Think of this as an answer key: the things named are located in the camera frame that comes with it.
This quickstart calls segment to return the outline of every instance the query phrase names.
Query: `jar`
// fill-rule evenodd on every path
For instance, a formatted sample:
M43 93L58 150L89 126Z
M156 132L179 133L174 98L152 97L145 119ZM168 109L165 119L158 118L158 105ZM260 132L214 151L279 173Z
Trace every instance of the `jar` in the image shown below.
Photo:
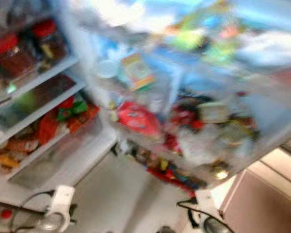
M57 26L53 20L49 19L36 24L33 27L33 34L46 61L58 62L66 56L67 49L64 38L57 31Z
M29 51L18 44L17 36L9 34L0 39L0 65L13 79L32 72L35 61Z

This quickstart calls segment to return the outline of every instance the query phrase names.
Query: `floor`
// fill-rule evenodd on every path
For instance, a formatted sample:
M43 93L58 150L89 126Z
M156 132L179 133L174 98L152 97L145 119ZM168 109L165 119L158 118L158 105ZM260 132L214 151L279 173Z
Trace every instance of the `floor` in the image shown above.
M164 225L182 232L188 195L148 174L126 157L108 154L77 186L78 204L67 233L155 233Z

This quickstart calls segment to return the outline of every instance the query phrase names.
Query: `electrical cord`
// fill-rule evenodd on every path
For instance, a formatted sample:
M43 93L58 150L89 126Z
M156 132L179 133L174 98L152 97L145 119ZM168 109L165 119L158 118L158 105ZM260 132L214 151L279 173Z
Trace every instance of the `electrical cord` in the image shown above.
M24 207L24 205L29 202L31 199L37 197L37 196L40 196L40 195L43 195L43 194L47 194L47 195L50 195L51 197L54 195L54 192L55 190L50 190L50 191L44 191L44 192L39 192L39 193L36 193L36 194L33 194L31 195L30 197L28 197L26 200L24 200L20 206L18 206L15 210L15 213L11 219L11 223L10 223L10 233L16 233L17 231L20 231L20 230L25 230L25 229L32 229L33 227L19 227L17 228L15 231L13 231L13 224L14 224L14 220L15 220L15 217L16 215L19 213L20 209Z
M231 231L232 233L234 233L234 231L228 225L226 225L223 221L221 221L220 219L216 218L215 216L213 216L213 215L211 215L211 214L209 214L207 212L204 212L202 210L197 210L197 209L194 209L194 208L191 208L191 207L182 205L182 203L192 203L192 199L191 200L185 200L185 201L179 201L179 202L177 202L177 206L182 207L182 208L185 208L185 209L188 209L188 210L191 210L191 211L195 211L195 212L198 212L198 213L201 213L201 214L205 214L205 215L207 215L209 217L212 217L215 220L217 220L219 223L221 223L223 226L225 226L226 228L228 228L229 231Z

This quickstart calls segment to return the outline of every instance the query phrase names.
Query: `red jar lid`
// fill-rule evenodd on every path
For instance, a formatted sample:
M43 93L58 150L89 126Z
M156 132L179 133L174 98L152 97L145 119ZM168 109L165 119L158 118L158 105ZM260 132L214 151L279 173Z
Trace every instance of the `red jar lid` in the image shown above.
M18 38L15 34L9 34L0 39L0 53L4 53L15 47L18 43Z
M5 209L1 212L0 217L4 219L8 219L12 216L12 210Z
M43 37L52 34L56 30L56 24L54 20L49 19L42 23L36 24L32 31L35 36Z

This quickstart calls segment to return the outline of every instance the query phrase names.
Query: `refrigerator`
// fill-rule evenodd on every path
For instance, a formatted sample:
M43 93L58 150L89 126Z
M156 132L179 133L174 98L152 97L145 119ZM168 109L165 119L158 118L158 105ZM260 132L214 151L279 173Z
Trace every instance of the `refrigerator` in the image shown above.
M49 11L38 20L51 17L56 21L69 46L69 54L48 71L27 81L9 96L8 101L0 103L0 114L12 119L4 137L0 139L0 144L80 91L88 102L99 106L100 111L94 120L83 125L78 131L62 132L39 147L23 160L18 168L13 169L12 173L0 174L0 202L17 206L34 193L54 189L58 185L74 186L113 146L119 144L123 149L126 140L152 151L191 177L202 181L200 188L212 188L291 137L291 87L281 83L273 85L268 68L257 68L248 64L239 68L235 63L222 68L216 63L205 62L199 52L183 51L177 46L162 46L161 40L158 42L155 36L149 36L148 31L153 34L166 27L168 22L174 23L176 17L171 19L171 15L183 18L194 12L203 1L106 0L99 3L95 0L54 0L49 1L49 4ZM271 25L275 31L291 33L291 0L233 0L231 4L233 15ZM154 27L158 19L162 25ZM216 33L210 34L209 37L214 37ZM160 83L156 92L143 98L137 97L139 103L146 103L139 105L145 106L147 111L159 106L158 111L151 113L157 119L151 118L153 121L149 124L159 121L159 124L164 122L166 125L184 85L202 95L210 95L222 101L230 101L229 97L234 96L234 93L246 91L249 94L244 98L245 106L250 110L259 132L254 142L249 143L250 149L234 150L235 155L232 158L226 161L216 158L207 164L199 161L207 157L206 155L192 159L166 149L164 133L160 134L159 138L149 138L119 124L116 121L118 119L112 120L114 105L123 106L120 103L137 100L132 90L126 92L101 85L97 78L98 64L112 56L121 61L136 53L141 55L142 61L151 71L155 71ZM68 76L69 81L66 76L56 76L59 73ZM20 117L13 117L17 101L24 97L30 99L30 93L35 92L40 96L39 101L35 101L29 112L20 114ZM163 98L163 102L149 107L157 93ZM188 131L186 138L188 134L192 135L192 138L189 142L182 143L198 144L196 134ZM226 175L223 179L217 179L213 164L218 164L217 172ZM47 198L37 197L27 208L41 210L47 203Z

